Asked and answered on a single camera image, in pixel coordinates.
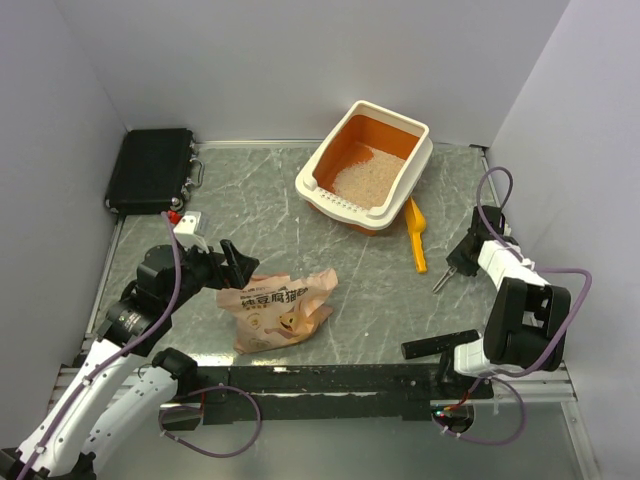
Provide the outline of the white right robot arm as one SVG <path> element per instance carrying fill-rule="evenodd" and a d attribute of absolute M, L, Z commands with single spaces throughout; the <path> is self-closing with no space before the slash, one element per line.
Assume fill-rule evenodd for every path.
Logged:
<path fill-rule="evenodd" d="M 467 233 L 446 257 L 448 269 L 433 287 L 437 293 L 453 275 L 470 277 L 482 270 L 497 291 L 484 331 L 455 346 L 453 364 L 436 375 L 438 390 L 448 398 L 462 396 L 471 377 L 553 371 L 562 361 L 565 336 L 556 344 L 552 340 L 568 316 L 571 294 L 536 273 L 504 227 L 500 208 L 476 207 Z"/>

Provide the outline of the metal bag clip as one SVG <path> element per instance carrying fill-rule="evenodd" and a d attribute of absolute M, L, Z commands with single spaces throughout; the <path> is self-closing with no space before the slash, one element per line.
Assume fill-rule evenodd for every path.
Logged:
<path fill-rule="evenodd" d="M 439 280 L 436 282 L 436 284 L 434 285 L 432 292 L 434 294 L 439 293 L 442 288 L 444 287 L 444 285 L 447 283 L 447 281 L 456 273 L 456 268 L 455 267 L 449 267 L 444 274 L 439 278 Z"/>

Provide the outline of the pink cat litter bag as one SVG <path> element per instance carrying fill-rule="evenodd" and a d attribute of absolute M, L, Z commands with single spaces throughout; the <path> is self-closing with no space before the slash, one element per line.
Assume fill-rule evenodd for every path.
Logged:
<path fill-rule="evenodd" d="M 299 279 L 254 276 L 242 290 L 219 291 L 216 303 L 236 320 L 234 350 L 253 354 L 312 337 L 333 313 L 328 299 L 337 285 L 332 268 Z"/>

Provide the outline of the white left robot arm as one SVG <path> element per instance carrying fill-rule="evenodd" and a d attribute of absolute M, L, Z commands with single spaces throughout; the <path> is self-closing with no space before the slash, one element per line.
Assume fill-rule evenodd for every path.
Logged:
<path fill-rule="evenodd" d="M 221 252 L 178 243 L 146 252 L 61 398 L 26 440 L 2 450 L 2 478 L 94 479 L 163 403 L 194 396 L 197 362 L 174 348 L 153 349 L 172 314 L 202 289 L 247 285 L 258 260 L 229 240 L 220 245 Z"/>

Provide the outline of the yellow plastic litter scoop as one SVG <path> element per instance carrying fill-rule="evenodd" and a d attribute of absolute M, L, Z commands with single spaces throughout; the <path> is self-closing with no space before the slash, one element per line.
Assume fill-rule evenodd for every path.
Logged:
<path fill-rule="evenodd" d="M 404 215 L 416 271 L 425 274 L 428 271 L 428 264 L 424 254 L 422 234 L 427 227 L 426 218 L 412 197 L 405 204 Z"/>

